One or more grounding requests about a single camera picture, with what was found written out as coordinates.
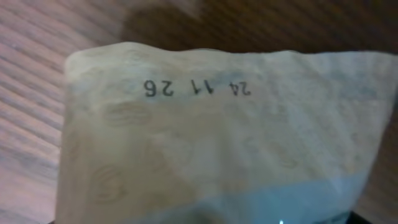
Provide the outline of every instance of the wood grain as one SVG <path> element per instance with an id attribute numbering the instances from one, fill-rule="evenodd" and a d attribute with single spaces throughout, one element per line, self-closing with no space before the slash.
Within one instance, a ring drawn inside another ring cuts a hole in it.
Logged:
<path id="1" fill-rule="evenodd" d="M 136 41 L 168 50 L 398 53 L 398 2 L 0 0 L 0 224 L 53 219 L 63 61 Z M 397 223 L 398 113 L 356 211 Z"/>

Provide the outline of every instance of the translucent plastic bag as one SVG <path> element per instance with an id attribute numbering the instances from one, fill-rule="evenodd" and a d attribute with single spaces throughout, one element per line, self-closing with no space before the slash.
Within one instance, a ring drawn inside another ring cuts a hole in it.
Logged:
<path id="1" fill-rule="evenodd" d="M 344 223 L 397 62 L 133 43 L 73 54 L 56 223 Z"/>

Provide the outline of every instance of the printed numbers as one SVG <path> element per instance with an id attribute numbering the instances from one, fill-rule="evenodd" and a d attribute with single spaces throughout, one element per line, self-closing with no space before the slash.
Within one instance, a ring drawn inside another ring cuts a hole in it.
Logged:
<path id="1" fill-rule="evenodd" d="M 163 80 L 161 81 L 162 83 L 162 94 L 164 96 L 174 96 L 174 91 L 172 90 L 172 81 L 167 81 L 167 80 Z M 232 90 L 232 94 L 234 96 L 238 96 L 239 93 L 243 96 L 250 96 L 251 92 L 249 90 L 247 90 L 248 88 L 248 84 L 246 82 L 239 82 L 237 84 L 230 82 L 229 84 L 226 83 L 226 86 L 229 86 Z M 195 80 L 191 80 L 191 86 L 192 86 L 192 90 L 193 93 L 195 95 L 199 95 L 202 90 L 205 89 L 205 91 L 207 90 L 208 94 L 213 94 L 215 92 L 215 89 L 211 87 L 210 83 L 208 80 L 203 80 L 203 84 L 201 84 L 201 82 L 195 82 Z M 152 80 L 146 80 L 144 82 L 144 88 L 146 90 L 145 95 L 147 97 L 154 97 L 158 94 L 157 92 L 157 86 L 156 83 Z"/>
<path id="2" fill-rule="evenodd" d="M 162 83 L 166 84 L 163 88 L 163 95 L 165 96 L 172 96 L 174 94 L 174 91 L 169 91 L 167 92 L 168 87 L 172 84 L 171 81 L 162 81 Z"/>
<path id="3" fill-rule="evenodd" d="M 205 83 L 207 92 L 209 94 L 213 94 L 214 89 L 212 87 L 210 87 L 209 83 L 207 80 L 203 81 Z M 201 91 L 201 88 L 197 88 L 197 86 L 195 85 L 195 81 L 191 80 L 191 84 L 192 84 L 192 88 L 193 88 L 193 92 L 195 93 L 195 95 L 199 94 L 199 92 Z"/>
<path id="4" fill-rule="evenodd" d="M 251 92 L 250 92 L 250 91 L 246 91 L 247 83 L 246 83 L 246 82 L 239 82 L 239 84 L 241 84 L 241 86 L 242 86 L 242 94 L 243 94 L 244 96 L 250 96 L 250 95 L 251 95 Z M 229 86 L 231 87 L 233 94 L 234 94 L 235 96 L 237 96 L 238 93 L 239 93 L 239 85 L 234 84 L 234 83 L 231 82 L 231 83 L 229 84 Z"/>
<path id="5" fill-rule="evenodd" d="M 173 96 L 174 91 L 169 90 L 169 87 L 173 84 L 173 82 L 162 81 L 162 83 L 164 84 L 163 91 L 162 91 L 163 95 Z M 154 81 L 146 80 L 144 83 L 144 88 L 147 90 L 147 92 L 145 93 L 146 96 L 148 96 L 148 97 L 156 96 L 156 84 Z"/>
<path id="6" fill-rule="evenodd" d="M 152 80 L 146 80 L 144 83 L 144 88 L 147 90 L 145 93 L 148 97 L 156 96 L 156 84 Z"/>

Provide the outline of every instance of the wooden table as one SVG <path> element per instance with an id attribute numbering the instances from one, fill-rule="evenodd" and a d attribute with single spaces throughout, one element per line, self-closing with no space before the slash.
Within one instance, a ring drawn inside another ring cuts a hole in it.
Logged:
<path id="1" fill-rule="evenodd" d="M 65 57 L 130 40 L 169 50 L 398 52 L 398 1 L 0 0 L 0 223 L 53 219 Z M 356 211 L 398 222 L 398 113 Z"/>

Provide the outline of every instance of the printed date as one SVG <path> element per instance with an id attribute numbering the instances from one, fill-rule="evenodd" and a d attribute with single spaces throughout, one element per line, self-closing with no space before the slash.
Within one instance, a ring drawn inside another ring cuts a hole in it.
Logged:
<path id="1" fill-rule="evenodd" d="M 154 97 L 158 94 L 164 96 L 173 96 L 174 91 L 172 81 L 162 80 L 158 85 L 152 80 L 146 80 L 144 82 L 144 88 L 146 90 L 145 95 L 147 97 Z M 203 80 L 203 84 L 201 82 L 195 82 L 195 80 L 191 80 L 192 91 L 195 95 L 199 95 L 202 92 L 207 92 L 212 95 L 215 92 L 215 89 L 211 87 L 208 80 Z M 231 88 L 232 94 L 234 96 L 243 95 L 250 96 L 251 92 L 248 90 L 248 84 L 246 82 L 233 83 L 230 82 L 228 85 Z"/>

